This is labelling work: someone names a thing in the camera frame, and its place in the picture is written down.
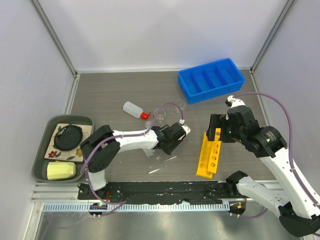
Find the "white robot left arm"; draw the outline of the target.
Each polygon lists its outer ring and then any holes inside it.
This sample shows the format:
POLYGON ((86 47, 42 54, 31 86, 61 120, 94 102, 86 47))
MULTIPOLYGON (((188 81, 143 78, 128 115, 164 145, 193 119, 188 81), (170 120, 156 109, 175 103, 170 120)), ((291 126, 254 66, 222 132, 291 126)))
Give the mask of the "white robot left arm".
POLYGON ((112 130, 109 125, 100 127, 80 144, 84 158, 80 171, 85 172, 89 181, 89 194, 97 200, 106 195, 105 169, 117 154, 141 149, 148 155, 155 150, 171 155, 190 132, 186 124, 179 122, 139 131, 112 130))

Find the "clear glass test tube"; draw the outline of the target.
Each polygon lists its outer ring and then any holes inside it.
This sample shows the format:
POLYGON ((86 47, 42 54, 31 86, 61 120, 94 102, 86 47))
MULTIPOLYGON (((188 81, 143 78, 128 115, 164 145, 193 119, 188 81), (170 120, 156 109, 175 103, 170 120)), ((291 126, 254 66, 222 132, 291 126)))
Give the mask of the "clear glass test tube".
POLYGON ((150 174, 154 174, 154 173, 159 172, 159 171, 161 171, 161 170, 163 170, 163 169, 166 169, 167 167, 168 167, 168 166, 166 165, 166 166, 157 168, 157 169, 155 169, 155 170, 150 171, 148 174, 149 174, 149 175, 150 175, 150 174))
POLYGON ((168 158, 168 159, 166 159, 166 160, 163 160, 163 161, 159 162, 158 165, 167 163, 167 162, 169 162, 169 161, 171 161, 171 160, 174 160, 174 159, 176 159, 176 158, 177 158, 177 156, 170 157, 170 158, 168 158))

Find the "yellow test tube rack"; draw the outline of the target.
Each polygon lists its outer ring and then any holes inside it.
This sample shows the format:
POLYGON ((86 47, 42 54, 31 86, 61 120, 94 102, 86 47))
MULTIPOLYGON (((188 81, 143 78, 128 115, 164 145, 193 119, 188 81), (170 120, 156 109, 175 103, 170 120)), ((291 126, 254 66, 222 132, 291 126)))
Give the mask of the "yellow test tube rack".
POLYGON ((217 173, 222 143, 219 140, 220 133, 221 129, 217 128, 214 134, 214 141, 209 141, 206 133, 203 134, 196 176, 212 180, 217 173))

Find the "bundle of plastic pipettes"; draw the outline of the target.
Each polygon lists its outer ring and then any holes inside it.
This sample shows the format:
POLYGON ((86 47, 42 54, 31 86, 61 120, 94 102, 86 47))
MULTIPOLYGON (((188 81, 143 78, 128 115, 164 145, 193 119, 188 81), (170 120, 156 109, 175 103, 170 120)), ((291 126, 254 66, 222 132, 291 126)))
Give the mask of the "bundle of plastic pipettes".
POLYGON ((143 152, 146 154, 147 157, 152 157, 155 154, 156 150, 144 148, 143 152))

